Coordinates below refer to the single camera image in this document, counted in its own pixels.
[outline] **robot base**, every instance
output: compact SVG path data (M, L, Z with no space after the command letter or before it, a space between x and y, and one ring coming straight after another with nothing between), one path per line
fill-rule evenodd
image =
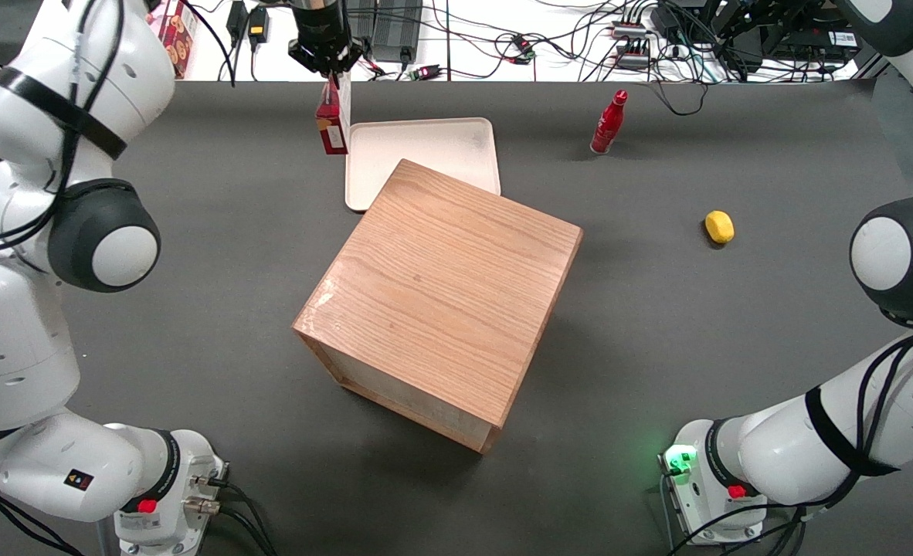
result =
M739 507L767 503L764 496L742 497L732 500L728 489L718 482L704 454L704 439L713 420L694 420L680 429L673 445L659 456L664 474L669 475L670 500L686 535L692 534L710 520L738 510ZM674 468L682 470L671 475ZM690 539L689 544L713 545L748 541L762 534L762 521L766 510L742 511L713 527L704 529Z
M178 478L152 514L115 514L114 526L122 554L131 556L194 555L202 544L209 515L188 510L189 499L216 500L219 489L196 483L192 477L225 479L228 464L209 441L192 430L173 430L178 441Z

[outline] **white tray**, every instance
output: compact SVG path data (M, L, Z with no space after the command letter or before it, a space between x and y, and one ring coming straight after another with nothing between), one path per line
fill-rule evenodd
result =
M367 211L403 158L501 195L494 130L484 117L376 122L351 126L347 206Z

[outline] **red bottle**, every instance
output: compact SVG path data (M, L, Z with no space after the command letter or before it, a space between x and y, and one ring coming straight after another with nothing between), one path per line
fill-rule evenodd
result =
M594 138L590 141L591 151L605 154L611 149L611 143L615 141L618 130L622 129L622 122L625 120L625 101L628 99L629 93L625 90L615 93L615 100L604 109L601 120L598 120L597 131L594 131Z

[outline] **wood grain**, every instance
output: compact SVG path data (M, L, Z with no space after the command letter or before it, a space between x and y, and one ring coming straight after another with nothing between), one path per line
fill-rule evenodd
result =
M582 235L401 161L294 330L314 352L329 346L501 429ZM340 383L357 382L316 354ZM397 388L378 394L405 405ZM481 429L471 428L477 442Z

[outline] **green light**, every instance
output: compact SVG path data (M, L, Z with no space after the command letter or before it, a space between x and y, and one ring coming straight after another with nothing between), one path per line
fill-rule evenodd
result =
M669 463L669 471L673 475L683 475L690 472L694 459L697 459L697 448L676 444L666 450L664 459Z

